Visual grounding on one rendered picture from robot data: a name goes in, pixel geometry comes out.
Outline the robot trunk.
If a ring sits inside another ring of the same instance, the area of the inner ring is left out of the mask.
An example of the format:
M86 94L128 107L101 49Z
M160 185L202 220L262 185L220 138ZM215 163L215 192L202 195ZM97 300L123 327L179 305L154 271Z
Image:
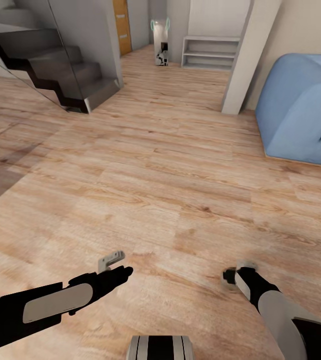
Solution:
M195 360L188 335L133 335L125 360Z

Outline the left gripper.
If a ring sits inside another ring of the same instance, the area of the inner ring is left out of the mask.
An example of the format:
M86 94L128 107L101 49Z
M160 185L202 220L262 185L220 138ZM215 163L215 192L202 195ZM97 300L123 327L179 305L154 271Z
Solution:
M113 291L117 286L124 284L128 277L133 273L133 268L128 266L124 267L123 265L114 268L113 270L104 271L101 274L106 276L108 279L108 289L106 294Z

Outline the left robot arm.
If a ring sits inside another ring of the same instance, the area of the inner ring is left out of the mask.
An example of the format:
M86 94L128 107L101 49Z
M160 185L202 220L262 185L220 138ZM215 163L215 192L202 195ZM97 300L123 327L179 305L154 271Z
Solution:
M0 296L0 348L60 324L62 314L70 316L98 301L124 284L133 268L110 265L124 259L125 251L98 260L98 273L85 273L68 281Z

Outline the pillar candle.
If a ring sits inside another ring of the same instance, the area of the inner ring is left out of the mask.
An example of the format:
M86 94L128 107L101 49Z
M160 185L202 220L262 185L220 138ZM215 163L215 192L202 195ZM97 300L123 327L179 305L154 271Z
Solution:
M228 283L227 279L223 278L223 272L225 272L226 270L236 271L236 268L237 268L236 266L224 268L220 274L220 281L227 290L241 292L241 290L237 287L236 284Z

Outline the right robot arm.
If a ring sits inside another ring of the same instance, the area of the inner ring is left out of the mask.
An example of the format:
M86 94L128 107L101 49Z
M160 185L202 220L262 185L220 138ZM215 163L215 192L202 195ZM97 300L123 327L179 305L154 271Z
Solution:
M286 360L321 360L321 318L304 309L256 271L254 260L236 259L236 270L223 271L267 324Z

